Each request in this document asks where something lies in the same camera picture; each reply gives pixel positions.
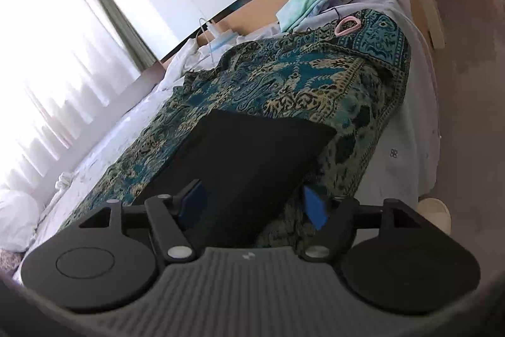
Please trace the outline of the teal patterned bedspread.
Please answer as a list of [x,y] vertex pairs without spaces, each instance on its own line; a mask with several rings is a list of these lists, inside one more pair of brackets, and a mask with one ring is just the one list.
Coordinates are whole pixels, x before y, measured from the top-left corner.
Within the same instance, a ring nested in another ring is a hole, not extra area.
[[252,247],[304,247],[315,227],[302,211],[302,188],[330,196],[358,189],[380,136],[402,105],[411,50],[387,15],[357,13],[361,27],[338,37],[336,24],[277,39],[245,42],[225,52],[208,71],[190,72],[181,86],[70,215],[78,221],[111,199],[138,205],[165,159],[213,110],[266,118],[300,118],[325,124],[336,136],[318,158],[318,169],[266,226]]

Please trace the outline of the white slipper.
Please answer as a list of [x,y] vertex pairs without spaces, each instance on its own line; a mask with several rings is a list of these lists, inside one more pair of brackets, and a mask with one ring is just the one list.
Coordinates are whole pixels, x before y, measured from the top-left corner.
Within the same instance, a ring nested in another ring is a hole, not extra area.
[[424,198],[419,201],[416,210],[445,234],[451,234],[452,219],[449,209],[443,201],[438,198]]

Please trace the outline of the white blue round device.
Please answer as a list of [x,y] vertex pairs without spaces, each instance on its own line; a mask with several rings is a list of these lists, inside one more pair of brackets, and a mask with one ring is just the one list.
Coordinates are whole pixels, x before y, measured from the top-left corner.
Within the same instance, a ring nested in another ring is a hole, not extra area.
[[238,36],[238,33],[231,29],[228,29],[227,31],[220,33],[217,38],[213,39],[210,42],[210,49],[212,51],[216,51],[224,45],[234,45]]

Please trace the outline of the white plain pillow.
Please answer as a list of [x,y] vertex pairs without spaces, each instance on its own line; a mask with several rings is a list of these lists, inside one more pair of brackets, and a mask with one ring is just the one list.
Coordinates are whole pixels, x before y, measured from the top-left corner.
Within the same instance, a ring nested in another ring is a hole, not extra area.
[[1,189],[1,248],[24,252],[32,244],[41,210],[25,192]]

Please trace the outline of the white bed sheet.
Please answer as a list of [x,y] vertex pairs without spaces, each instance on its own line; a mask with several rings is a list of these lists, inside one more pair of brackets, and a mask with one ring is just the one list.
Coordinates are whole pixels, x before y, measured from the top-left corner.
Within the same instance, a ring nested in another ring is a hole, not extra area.
[[[433,188],[440,151],[435,75],[431,58],[420,32],[411,20],[410,0],[356,0],[338,8],[348,15],[369,7],[384,12],[401,26],[413,42],[407,92],[402,106],[394,113],[379,139],[378,146],[358,186],[357,196],[377,205],[383,198],[399,198],[415,207],[419,196]],[[53,237],[65,218],[82,204],[92,184],[106,168],[126,151],[140,129],[153,120],[172,90],[158,90],[143,99],[118,123],[79,166],[67,192],[41,223],[32,249]]]

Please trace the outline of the knotted white cloth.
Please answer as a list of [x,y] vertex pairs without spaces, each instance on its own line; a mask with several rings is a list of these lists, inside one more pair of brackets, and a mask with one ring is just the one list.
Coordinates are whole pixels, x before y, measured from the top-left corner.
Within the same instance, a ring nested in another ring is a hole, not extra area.
[[55,189],[58,191],[66,191],[71,186],[73,180],[74,173],[63,172],[58,176],[55,182]]

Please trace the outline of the white charger adapter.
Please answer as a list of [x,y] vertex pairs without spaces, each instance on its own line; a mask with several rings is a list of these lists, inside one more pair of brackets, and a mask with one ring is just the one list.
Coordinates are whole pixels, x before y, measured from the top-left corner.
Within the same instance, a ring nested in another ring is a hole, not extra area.
[[204,36],[210,33],[214,39],[217,39],[221,35],[219,29],[211,21],[206,21],[203,17],[199,18],[199,26]]

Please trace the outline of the black pants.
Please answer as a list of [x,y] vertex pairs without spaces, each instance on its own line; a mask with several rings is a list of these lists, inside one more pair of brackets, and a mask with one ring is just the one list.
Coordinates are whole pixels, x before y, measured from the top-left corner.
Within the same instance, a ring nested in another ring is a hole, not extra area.
[[252,246],[283,211],[336,136],[325,124],[213,110],[175,148],[135,198],[176,195],[200,180],[207,201],[182,230],[197,250]]

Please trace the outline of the crumpled white cloth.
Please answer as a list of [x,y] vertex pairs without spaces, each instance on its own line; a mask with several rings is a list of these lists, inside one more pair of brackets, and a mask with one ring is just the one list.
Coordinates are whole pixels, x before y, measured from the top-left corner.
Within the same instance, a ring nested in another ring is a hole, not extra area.
[[197,39],[189,39],[170,61],[156,92],[170,92],[181,86],[188,72],[208,71],[218,64],[223,51],[210,51],[207,45],[198,46]]

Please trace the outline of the white sheer curtain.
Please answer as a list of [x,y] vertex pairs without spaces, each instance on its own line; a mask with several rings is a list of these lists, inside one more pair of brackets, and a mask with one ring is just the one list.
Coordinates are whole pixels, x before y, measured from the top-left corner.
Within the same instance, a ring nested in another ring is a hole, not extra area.
[[139,77],[98,0],[1,0],[1,184],[34,197]]

